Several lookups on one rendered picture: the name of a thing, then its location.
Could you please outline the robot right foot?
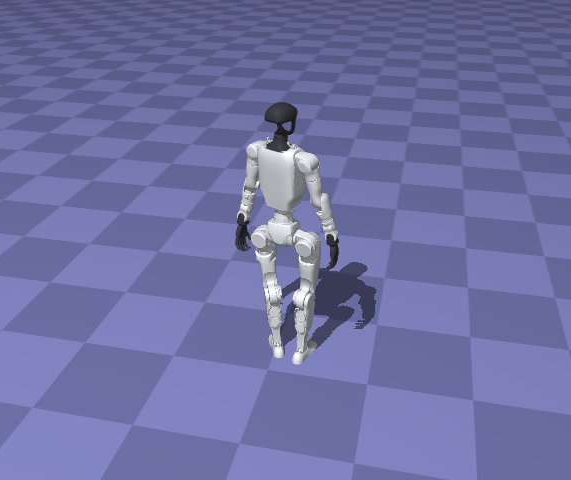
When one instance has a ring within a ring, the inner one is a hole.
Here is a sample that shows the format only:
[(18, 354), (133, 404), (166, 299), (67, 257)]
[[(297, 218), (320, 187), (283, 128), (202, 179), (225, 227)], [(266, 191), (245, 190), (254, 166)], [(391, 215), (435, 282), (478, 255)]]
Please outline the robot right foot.
[(304, 353), (301, 353), (301, 348), (299, 351), (295, 351), (292, 356), (292, 363), (299, 365), (304, 362), (304, 360), (311, 355), (317, 347), (317, 343), (315, 341), (307, 341), (307, 350)]

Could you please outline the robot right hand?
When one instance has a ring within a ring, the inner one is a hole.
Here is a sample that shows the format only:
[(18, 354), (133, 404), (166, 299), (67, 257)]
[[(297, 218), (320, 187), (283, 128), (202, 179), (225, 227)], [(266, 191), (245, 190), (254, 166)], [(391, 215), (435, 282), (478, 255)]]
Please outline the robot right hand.
[(325, 268), (325, 270), (330, 270), (332, 269), (338, 260), (338, 254), (339, 254), (339, 250), (338, 250), (338, 243), (339, 243), (339, 239), (337, 238), (336, 241), (334, 242), (334, 237), (332, 234), (328, 234), (326, 236), (326, 240), (327, 240), (327, 245), (330, 245), (330, 258), (331, 258), (331, 262), (329, 263), (330, 266), (327, 266), (327, 268)]

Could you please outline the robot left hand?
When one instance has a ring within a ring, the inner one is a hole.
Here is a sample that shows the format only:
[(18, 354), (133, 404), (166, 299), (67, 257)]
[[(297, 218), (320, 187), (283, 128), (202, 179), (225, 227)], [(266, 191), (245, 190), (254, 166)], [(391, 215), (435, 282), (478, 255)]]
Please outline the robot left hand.
[(247, 231), (247, 224), (249, 224), (249, 221), (244, 222), (244, 214), (239, 213), (237, 223), (239, 225), (236, 230), (236, 239), (235, 239), (236, 247), (238, 248), (238, 250), (248, 251), (246, 248), (251, 249), (246, 243), (246, 235), (251, 240), (251, 236)]

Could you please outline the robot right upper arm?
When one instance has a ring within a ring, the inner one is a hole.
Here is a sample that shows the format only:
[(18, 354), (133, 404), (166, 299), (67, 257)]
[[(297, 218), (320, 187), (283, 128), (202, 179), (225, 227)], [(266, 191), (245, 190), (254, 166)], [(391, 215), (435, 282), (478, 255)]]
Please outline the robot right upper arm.
[(318, 158), (312, 153), (300, 151), (295, 155), (295, 160), (298, 170), (304, 175), (311, 205), (321, 208), (321, 197), (327, 193), (322, 193)]

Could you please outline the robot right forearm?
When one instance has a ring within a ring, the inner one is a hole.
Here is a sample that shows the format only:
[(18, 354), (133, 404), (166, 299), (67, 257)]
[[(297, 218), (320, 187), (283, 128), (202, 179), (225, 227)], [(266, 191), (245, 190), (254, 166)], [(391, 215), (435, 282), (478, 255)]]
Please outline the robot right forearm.
[(325, 240), (328, 234), (332, 234), (335, 242), (339, 236), (339, 233), (336, 230), (336, 224), (331, 213), (332, 210), (330, 206), (329, 196), (328, 194), (323, 194), (321, 197), (321, 208), (316, 211), (316, 214), (320, 219), (323, 231), (325, 233)]

